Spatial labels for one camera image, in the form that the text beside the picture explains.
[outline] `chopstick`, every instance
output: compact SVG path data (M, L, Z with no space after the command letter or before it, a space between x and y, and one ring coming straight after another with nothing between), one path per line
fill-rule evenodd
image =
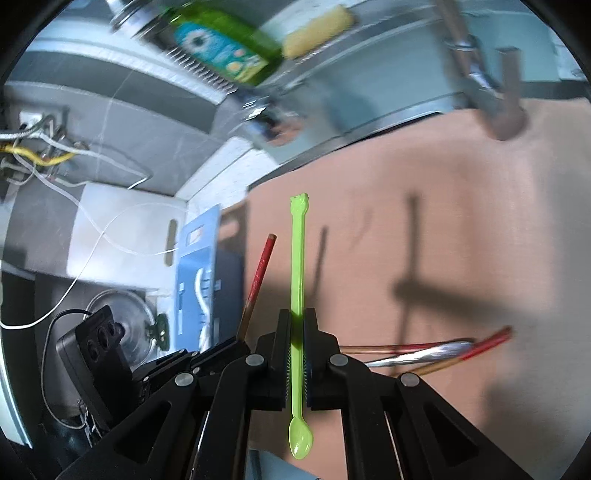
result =
M446 340L444 342L408 343L406 345L339 345L340 352L348 355L403 355L414 353L442 343L453 342L459 339Z
M452 365L456 365L464 360L468 360L473 356L480 355L481 353L487 352L491 348L494 348L502 343L505 343L507 340L513 337L513 328L510 326L506 326L503 329L496 332L494 335L482 340L481 342L477 342L474 344L472 348L470 348L467 352L457 356L455 358L450 358L448 360L442 360L441 362L435 362L430 365L425 365L423 367L418 367L410 370L410 373L422 376L431 374L433 372L438 372L443 370L444 368L451 367Z
M238 332L236 333L237 340L244 340L246 337L246 331L248 330L248 324L251 321L252 312L255 309L256 298L258 297L259 291L261 290L262 279L265 277L267 271L267 265L275 246L275 240L277 236L270 233L265 242L265 247L262 250L261 259L256 268L255 277L252 279L251 291L246 299L244 310L242 311L242 318L240 319L240 325L238 326Z

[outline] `electrical outlet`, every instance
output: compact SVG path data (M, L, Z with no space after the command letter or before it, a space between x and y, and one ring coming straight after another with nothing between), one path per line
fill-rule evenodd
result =
M21 110L18 114L18 125L26 125L25 128L31 128L43 119L43 114L39 112L27 112Z

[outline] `dish soap bottle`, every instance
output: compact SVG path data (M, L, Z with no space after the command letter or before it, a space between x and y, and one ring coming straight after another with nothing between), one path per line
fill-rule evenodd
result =
M204 2L170 9L167 16L177 44L229 80L258 85L282 61L273 39Z

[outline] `spoon bowl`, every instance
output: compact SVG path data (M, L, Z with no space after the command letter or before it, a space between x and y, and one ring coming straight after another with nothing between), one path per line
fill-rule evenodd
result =
M289 430L291 453L296 460L306 458L314 443L314 435L304 419L293 417Z

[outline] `yellow sponge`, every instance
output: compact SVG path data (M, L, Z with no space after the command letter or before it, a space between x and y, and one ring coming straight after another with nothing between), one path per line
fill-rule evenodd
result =
M283 41L283 56L296 59L314 50L325 41L344 32L355 23L355 17L343 5L310 20L304 27L290 33Z

